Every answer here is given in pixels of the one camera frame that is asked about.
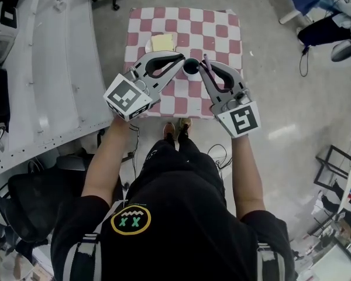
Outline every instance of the backpack strap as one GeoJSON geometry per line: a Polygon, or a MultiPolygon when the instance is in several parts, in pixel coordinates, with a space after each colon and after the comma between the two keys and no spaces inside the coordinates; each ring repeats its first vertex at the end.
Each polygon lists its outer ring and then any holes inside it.
{"type": "Polygon", "coordinates": [[[285,281],[285,260],[268,244],[257,246],[257,281],[285,281]]]}
{"type": "Polygon", "coordinates": [[[93,266],[94,269],[94,277],[93,281],[100,281],[101,280],[101,245],[100,245],[100,233],[103,223],[108,220],[112,214],[115,212],[118,206],[122,202],[126,200],[119,200],[113,203],[112,208],[108,211],[102,222],[96,227],[93,233],[85,234],[81,242],[77,242],[73,245],[66,257],[65,265],[64,265],[64,272],[63,272],[63,281],[70,281],[73,278],[71,277],[71,268],[73,266],[73,261],[76,256],[81,255],[88,255],[87,261],[93,266]]]}

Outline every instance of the concrete floor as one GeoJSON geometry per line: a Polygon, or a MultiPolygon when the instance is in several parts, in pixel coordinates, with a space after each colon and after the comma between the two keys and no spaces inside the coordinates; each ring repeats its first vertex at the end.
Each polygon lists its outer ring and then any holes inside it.
{"type": "MultiPolygon", "coordinates": [[[[120,10],[112,10],[112,0],[93,4],[95,35],[107,86],[122,72],[130,8],[175,6],[201,9],[232,9],[240,19],[243,41],[245,82],[257,101],[262,129],[250,135],[263,180],[269,211],[288,224],[290,237],[300,237],[315,221],[311,216],[319,187],[313,184],[318,170],[314,156],[334,144],[350,148],[351,138],[351,59],[332,63],[333,45],[313,48],[309,73],[302,78],[299,60],[302,47],[296,18],[285,25],[278,19],[293,9],[290,0],[118,0],[120,10]]],[[[146,153],[161,138],[166,118],[133,121],[140,127],[137,172],[146,153]]],[[[128,151],[135,147],[132,132],[128,151]]],[[[216,121],[194,120],[191,138],[202,152],[223,144],[231,153],[230,138],[216,121]]],[[[212,151],[223,156],[222,149],[212,151]]],[[[121,178],[132,182],[132,164],[122,165],[121,178]]],[[[234,213],[232,176],[224,172],[228,208],[234,213]]]]}

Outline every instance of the yellow sponge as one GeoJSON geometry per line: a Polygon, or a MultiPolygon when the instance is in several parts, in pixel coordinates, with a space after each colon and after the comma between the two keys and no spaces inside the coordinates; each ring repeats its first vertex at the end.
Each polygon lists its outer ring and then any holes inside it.
{"type": "Polygon", "coordinates": [[[174,51],[173,35],[155,35],[151,37],[152,51],[174,51]]]}

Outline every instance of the black and white marker cube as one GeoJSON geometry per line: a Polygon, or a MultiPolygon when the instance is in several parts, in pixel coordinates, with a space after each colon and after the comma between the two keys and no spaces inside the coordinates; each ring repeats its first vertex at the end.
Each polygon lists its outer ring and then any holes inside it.
{"type": "Polygon", "coordinates": [[[232,138],[238,138],[261,127],[259,110],[254,101],[217,115],[217,120],[232,138]]]}
{"type": "Polygon", "coordinates": [[[153,100],[135,84],[118,74],[104,94],[108,106],[126,121],[150,108],[153,100]]]}

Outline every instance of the pink and white checkered cloth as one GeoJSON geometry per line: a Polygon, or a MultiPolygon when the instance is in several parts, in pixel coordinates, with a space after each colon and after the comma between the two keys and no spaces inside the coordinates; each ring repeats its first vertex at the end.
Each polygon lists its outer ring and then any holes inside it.
{"type": "MultiPolygon", "coordinates": [[[[125,71],[145,54],[151,36],[172,33],[176,51],[186,59],[225,63],[242,73],[242,44],[238,17],[232,11],[205,11],[194,8],[137,8],[130,12],[125,51],[125,71]]],[[[220,85],[223,81],[216,77],[220,85]]],[[[182,70],[160,93],[161,102],[143,116],[213,118],[209,98],[200,74],[190,79],[182,70]]]]}

